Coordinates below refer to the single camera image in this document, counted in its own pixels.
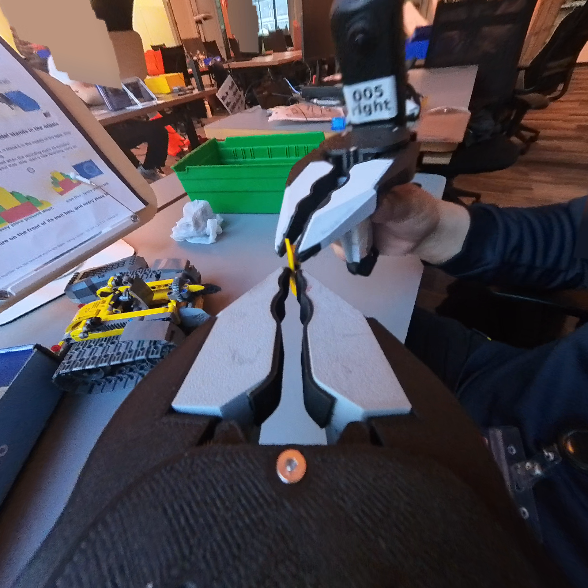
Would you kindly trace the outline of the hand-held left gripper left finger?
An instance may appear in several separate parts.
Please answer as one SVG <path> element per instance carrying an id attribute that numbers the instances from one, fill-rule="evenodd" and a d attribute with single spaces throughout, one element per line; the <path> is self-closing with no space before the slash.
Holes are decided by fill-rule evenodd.
<path id="1" fill-rule="evenodd" d="M 261 425 L 281 400 L 288 271 L 277 269 L 221 311 L 179 388 L 179 413 Z"/>

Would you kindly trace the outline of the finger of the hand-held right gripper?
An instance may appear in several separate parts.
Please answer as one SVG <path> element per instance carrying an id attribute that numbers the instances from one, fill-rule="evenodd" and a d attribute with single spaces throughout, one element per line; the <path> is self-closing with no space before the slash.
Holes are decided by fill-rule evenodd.
<path id="1" fill-rule="evenodd" d="M 286 254 L 286 239 L 296 242 L 312 215 L 320 209 L 344 178 L 341 164 L 298 161 L 290 171 L 276 228 L 276 254 Z"/>
<path id="2" fill-rule="evenodd" d="M 299 262 L 341 239 L 373 214 L 378 183 L 393 164 L 394 159 L 373 159 L 350 169 L 346 182 L 311 213 L 299 240 Z"/>

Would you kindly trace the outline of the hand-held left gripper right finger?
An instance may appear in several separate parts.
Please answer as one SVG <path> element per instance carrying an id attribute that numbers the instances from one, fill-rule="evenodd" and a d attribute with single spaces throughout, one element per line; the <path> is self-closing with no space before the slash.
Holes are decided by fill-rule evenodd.
<path id="1" fill-rule="evenodd" d="M 299 305 L 305 409 L 327 443 L 350 423 L 411 412 L 363 313 L 309 274 L 299 275 Z"/>

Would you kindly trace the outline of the yellow toy beam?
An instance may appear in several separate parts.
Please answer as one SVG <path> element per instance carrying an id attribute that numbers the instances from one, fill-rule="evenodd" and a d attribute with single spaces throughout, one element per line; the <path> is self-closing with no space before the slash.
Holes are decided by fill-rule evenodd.
<path id="1" fill-rule="evenodd" d="M 288 261 L 288 268 L 290 271 L 289 276 L 289 287 L 293 296 L 298 300 L 298 287 L 297 287 L 297 272 L 299 264 L 296 258 L 296 245 L 292 243 L 289 238 L 285 238 L 284 245 L 286 249 L 286 258 Z"/>

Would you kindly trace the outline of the person's right forearm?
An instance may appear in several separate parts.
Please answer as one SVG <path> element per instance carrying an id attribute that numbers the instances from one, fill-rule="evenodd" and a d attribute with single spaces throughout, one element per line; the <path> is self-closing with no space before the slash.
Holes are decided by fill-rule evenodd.
<path id="1" fill-rule="evenodd" d="M 537 207 L 474 204 L 448 275 L 533 290 L 587 289 L 587 196 Z"/>

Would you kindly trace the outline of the grey desk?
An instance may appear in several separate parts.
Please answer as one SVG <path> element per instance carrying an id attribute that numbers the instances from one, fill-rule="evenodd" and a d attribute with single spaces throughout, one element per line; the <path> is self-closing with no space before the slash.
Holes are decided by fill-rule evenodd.
<path id="1" fill-rule="evenodd" d="M 274 251 L 277 215 L 225 215 L 223 233 L 211 245 L 176 242 L 171 229 L 182 217 L 186 196 L 159 210 L 147 224 L 124 238 L 136 254 L 152 263 L 187 258 L 205 282 L 222 291 L 206 306 L 217 314 L 284 264 Z M 423 266 L 414 257 L 381 256 L 368 278 L 352 276 L 332 250 L 304 264 L 310 275 L 365 316 L 377 319 L 404 342 L 419 290 Z M 286 392 L 262 426 L 263 444 L 324 443 L 325 432 L 303 407 L 300 369 L 302 325 L 299 305 L 286 301 Z M 64 396 L 11 493 L 1 507 L 1 587 L 10 587 L 51 530 L 67 503 L 89 453 L 125 392 Z"/>

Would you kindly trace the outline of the person's right hand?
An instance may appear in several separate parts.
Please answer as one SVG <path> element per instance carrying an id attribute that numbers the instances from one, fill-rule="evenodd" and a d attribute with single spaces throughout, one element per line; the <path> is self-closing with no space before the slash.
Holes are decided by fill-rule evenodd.
<path id="1" fill-rule="evenodd" d="M 461 251 L 471 217 L 465 207 L 438 200 L 407 183 L 380 197 L 371 224 L 373 243 L 380 254 L 414 255 L 440 265 Z"/>

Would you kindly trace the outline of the green plastic bin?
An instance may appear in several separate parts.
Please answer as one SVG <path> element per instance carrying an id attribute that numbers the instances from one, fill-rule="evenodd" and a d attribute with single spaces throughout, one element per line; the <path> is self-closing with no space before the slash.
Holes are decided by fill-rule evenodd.
<path id="1" fill-rule="evenodd" d="M 216 214 L 277 214 L 292 167 L 324 139 L 323 132 L 211 138 L 172 169 L 190 200 Z"/>

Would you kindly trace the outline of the wooden table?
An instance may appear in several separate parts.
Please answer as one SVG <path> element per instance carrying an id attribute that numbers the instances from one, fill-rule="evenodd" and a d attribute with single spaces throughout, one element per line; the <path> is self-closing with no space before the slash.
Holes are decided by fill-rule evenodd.
<path id="1" fill-rule="evenodd" d="M 470 119 L 469 104 L 477 66 L 409 70 L 408 79 L 424 98 L 423 112 L 413 129 L 425 153 L 451 153 L 463 141 Z M 260 107 L 224 117 L 204 126 L 208 139 L 323 132 L 334 136 L 331 122 L 269 121 Z"/>

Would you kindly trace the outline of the crumpled white tissue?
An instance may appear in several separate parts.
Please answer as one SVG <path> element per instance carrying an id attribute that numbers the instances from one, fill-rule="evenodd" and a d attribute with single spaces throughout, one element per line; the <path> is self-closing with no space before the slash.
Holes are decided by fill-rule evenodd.
<path id="1" fill-rule="evenodd" d="M 171 238 L 176 242 L 210 245 L 222 234 L 223 221 L 208 201 L 189 201 L 184 204 L 182 217 L 172 228 Z"/>

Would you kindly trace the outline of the yellow grey toy bulldozer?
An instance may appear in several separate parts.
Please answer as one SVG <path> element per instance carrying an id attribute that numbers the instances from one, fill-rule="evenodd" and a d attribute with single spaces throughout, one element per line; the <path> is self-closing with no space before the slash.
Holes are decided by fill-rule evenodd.
<path id="1" fill-rule="evenodd" d="M 54 350 L 54 384 L 78 394 L 131 390 L 210 318 L 205 297 L 219 292 L 187 259 L 149 265 L 133 255 L 75 273 L 65 294 L 78 309 Z"/>

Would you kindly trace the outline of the black office chair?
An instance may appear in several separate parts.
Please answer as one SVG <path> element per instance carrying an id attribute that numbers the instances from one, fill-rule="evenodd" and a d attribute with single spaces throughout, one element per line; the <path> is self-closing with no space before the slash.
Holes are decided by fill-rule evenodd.
<path id="1" fill-rule="evenodd" d="M 477 66 L 464 139 L 447 165 L 422 171 L 452 183 L 460 175 L 501 171 L 519 150 L 507 136 L 518 63 L 536 1 L 439 2 L 425 67 Z"/>

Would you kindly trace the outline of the person's dark blue jacket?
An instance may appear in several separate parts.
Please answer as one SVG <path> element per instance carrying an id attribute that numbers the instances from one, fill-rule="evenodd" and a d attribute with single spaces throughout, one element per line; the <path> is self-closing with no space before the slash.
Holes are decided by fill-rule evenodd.
<path id="1" fill-rule="evenodd" d="M 520 349 L 415 311 L 405 344 L 480 429 L 515 427 L 529 456 L 587 427 L 587 325 Z M 562 460 L 533 493 L 547 551 L 571 584 L 587 587 L 587 474 Z"/>

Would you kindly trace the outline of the yellow storage bin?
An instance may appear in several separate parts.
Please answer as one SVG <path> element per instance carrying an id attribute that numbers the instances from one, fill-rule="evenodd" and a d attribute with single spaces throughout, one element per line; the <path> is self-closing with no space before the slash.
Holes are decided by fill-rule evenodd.
<path id="1" fill-rule="evenodd" d="M 154 95 L 185 94 L 187 93 L 185 78 L 180 72 L 164 73 L 144 79 L 146 87 Z"/>

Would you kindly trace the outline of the navy box base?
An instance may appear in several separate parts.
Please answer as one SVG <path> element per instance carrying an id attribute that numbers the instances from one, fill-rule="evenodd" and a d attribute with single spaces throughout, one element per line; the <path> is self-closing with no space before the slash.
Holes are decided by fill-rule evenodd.
<path id="1" fill-rule="evenodd" d="M 1 503 L 62 398 L 52 379 L 58 366 L 41 345 L 1 349 Z"/>

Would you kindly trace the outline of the instruction sheet board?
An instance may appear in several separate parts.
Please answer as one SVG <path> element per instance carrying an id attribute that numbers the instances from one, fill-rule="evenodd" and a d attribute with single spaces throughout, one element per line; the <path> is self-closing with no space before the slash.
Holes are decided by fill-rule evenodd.
<path id="1" fill-rule="evenodd" d="M 83 101 L 1 40 L 1 312 L 156 210 L 151 186 Z"/>

